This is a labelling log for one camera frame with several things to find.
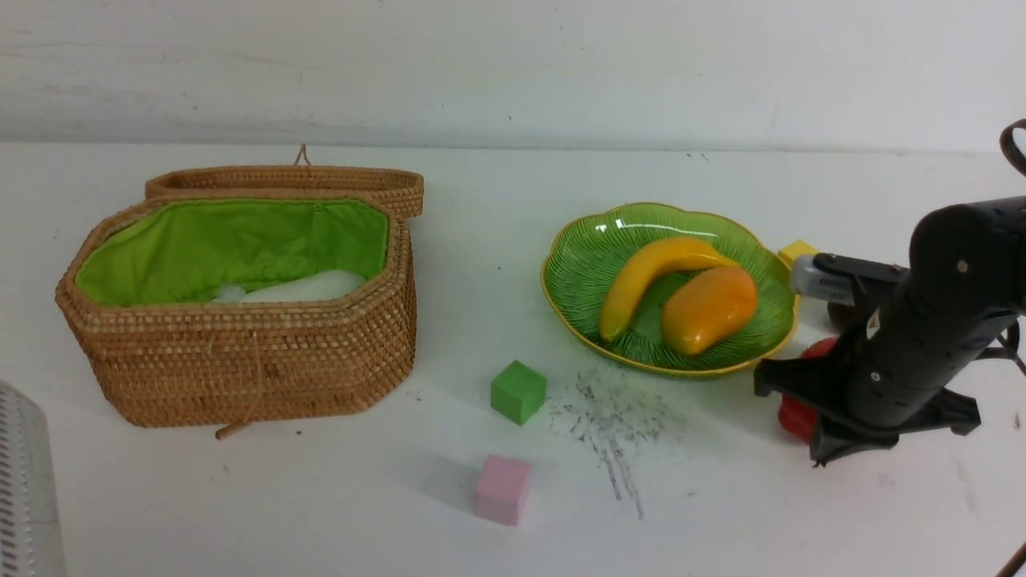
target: green cube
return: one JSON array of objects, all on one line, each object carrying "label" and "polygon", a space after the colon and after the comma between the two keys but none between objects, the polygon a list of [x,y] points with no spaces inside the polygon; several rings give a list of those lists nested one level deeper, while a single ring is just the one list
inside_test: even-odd
[{"label": "green cube", "polygon": [[491,408],[523,425],[545,402],[546,384],[541,373],[514,360],[491,380]]}]

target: wicker basket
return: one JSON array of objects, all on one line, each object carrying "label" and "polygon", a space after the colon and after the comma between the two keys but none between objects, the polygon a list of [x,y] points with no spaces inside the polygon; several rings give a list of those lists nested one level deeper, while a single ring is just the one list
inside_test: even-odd
[{"label": "wicker basket", "polygon": [[[144,427],[227,424],[357,413],[410,373],[417,299],[409,229],[424,180],[388,169],[227,166],[171,172],[147,199],[96,226],[56,288],[56,302],[107,399]],[[109,307],[75,277],[111,235],[179,200],[358,198],[388,216],[382,273],[316,303]]]}]

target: white table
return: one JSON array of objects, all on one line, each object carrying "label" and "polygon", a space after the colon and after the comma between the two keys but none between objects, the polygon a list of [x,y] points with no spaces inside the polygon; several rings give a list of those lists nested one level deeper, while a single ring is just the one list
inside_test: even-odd
[{"label": "white table", "polygon": [[[564,331],[539,284],[561,225],[633,200],[725,214],[773,247],[803,238],[907,264],[930,209],[1026,193],[1000,156],[313,148],[318,163],[426,176],[412,376],[364,414],[224,441],[214,427],[130,426],[53,303],[58,277],[146,179],[294,153],[0,145],[0,378],[48,416],[71,575],[992,575],[1026,538],[1014,424],[1026,379],[1012,362],[953,383],[980,402],[968,437],[914,434],[812,468],[750,374],[625,371]],[[802,318],[787,354],[824,335],[822,306]],[[550,382],[523,428],[488,408],[487,383],[513,358]],[[471,513],[488,453],[535,467],[519,528]]]}]

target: foam block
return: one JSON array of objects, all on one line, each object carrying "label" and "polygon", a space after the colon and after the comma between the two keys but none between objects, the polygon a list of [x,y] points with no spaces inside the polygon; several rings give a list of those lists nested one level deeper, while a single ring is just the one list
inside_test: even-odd
[{"label": "foam block", "polygon": [[547,386],[541,373],[514,360],[491,380],[491,408],[523,425],[545,403]]},{"label": "foam block", "polygon": [[780,249],[777,255],[780,257],[784,264],[791,268],[794,266],[794,261],[802,255],[815,255],[819,253],[812,244],[805,242],[804,240],[795,240],[794,242],[784,246]]},{"label": "foam block", "polygon": [[519,525],[529,490],[530,465],[488,455],[477,477],[474,514],[501,525]]}]

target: orange mango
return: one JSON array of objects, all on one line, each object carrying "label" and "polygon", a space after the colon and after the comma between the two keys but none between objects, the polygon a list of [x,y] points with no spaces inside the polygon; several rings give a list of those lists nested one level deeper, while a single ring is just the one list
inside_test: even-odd
[{"label": "orange mango", "polygon": [[677,354],[699,356],[748,324],[758,288],[743,268],[699,273],[663,305],[663,343]]}]

